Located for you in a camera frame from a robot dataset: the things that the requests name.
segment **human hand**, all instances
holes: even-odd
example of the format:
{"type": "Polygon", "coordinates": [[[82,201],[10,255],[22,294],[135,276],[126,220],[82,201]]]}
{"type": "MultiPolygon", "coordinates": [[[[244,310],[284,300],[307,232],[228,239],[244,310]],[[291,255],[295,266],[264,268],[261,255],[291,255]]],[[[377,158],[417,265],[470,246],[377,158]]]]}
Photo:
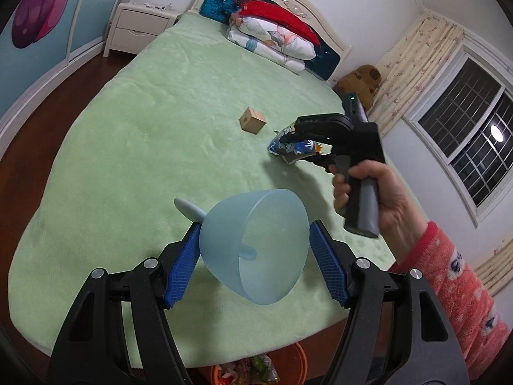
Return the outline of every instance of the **human hand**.
{"type": "MultiPolygon", "coordinates": [[[[333,206],[339,212],[349,201],[351,187],[335,165],[330,165],[329,170],[334,174],[333,206]]],[[[388,165],[364,160],[352,167],[349,174],[360,180],[370,176],[378,182],[380,232],[397,261],[402,261],[426,231],[426,219],[411,200],[401,179],[388,165]]]]}

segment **wooden cube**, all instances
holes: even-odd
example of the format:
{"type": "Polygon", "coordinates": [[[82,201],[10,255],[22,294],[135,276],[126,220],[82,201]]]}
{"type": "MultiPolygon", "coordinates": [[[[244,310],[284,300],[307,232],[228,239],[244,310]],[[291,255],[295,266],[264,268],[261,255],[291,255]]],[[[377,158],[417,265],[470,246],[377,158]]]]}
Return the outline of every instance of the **wooden cube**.
{"type": "Polygon", "coordinates": [[[239,122],[242,130],[253,134],[257,134],[266,123],[264,115],[251,108],[246,109],[244,114],[240,116],[239,122]]]}

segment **wooden floor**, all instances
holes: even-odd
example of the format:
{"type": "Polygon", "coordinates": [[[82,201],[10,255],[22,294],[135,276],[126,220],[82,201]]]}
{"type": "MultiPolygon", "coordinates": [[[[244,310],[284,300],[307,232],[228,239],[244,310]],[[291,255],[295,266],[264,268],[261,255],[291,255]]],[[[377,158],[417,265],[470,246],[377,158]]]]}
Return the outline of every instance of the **wooden floor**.
{"type": "MultiPolygon", "coordinates": [[[[64,136],[89,101],[132,58],[98,55],[82,66],[35,110],[0,161],[0,322],[21,358],[42,381],[49,358],[30,345],[10,321],[9,267],[21,234],[39,206],[64,136]]],[[[301,342],[308,357],[308,378],[326,372],[344,324],[337,323],[301,342]]]]}

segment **green bedspread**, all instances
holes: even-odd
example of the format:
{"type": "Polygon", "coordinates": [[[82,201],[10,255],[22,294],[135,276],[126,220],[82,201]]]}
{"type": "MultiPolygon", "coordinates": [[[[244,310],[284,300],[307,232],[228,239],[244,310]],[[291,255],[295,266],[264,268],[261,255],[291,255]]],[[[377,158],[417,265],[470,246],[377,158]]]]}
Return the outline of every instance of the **green bedspread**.
{"type": "MultiPolygon", "coordinates": [[[[233,194],[287,188],[310,220],[320,218],[356,255],[382,268],[392,263],[382,240],[343,230],[324,170],[288,166],[266,150],[273,130],[297,116],[340,112],[338,97],[311,74],[296,76],[224,33],[217,22],[184,15],[106,84],[67,134],[9,272],[12,321],[46,352],[92,269],[131,270],[182,238],[190,223],[175,196],[209,210],[233,194]],[[240,129],[247,107],[267,118],[258,135],[240,129]]],[[[311,253],[293,290],[269,306],[224,287],[200,259],[184,299],[167,312],[188,367],[282,347],[345,316],[311,253]]],[[[140,367],[129,305],[124,319],[131,362],[140,367]]]]}

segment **gray handle grip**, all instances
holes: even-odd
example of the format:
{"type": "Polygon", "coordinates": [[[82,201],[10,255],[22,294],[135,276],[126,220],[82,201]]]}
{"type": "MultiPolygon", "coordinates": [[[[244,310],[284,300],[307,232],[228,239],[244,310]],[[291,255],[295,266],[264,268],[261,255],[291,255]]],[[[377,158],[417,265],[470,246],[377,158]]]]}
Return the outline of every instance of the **gray handle grip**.
{"type": "Polygon", "coordinates": [[[344,228],[350,233],[377,238],[379,230],[379,193],[378,183],[374,178],[357,180],[348,174],[350,157],[337,155],[333,158],[337,171],[344,175],[351,186],[349,202],[339,213],[344,214],[346,221],[344,228]]]}

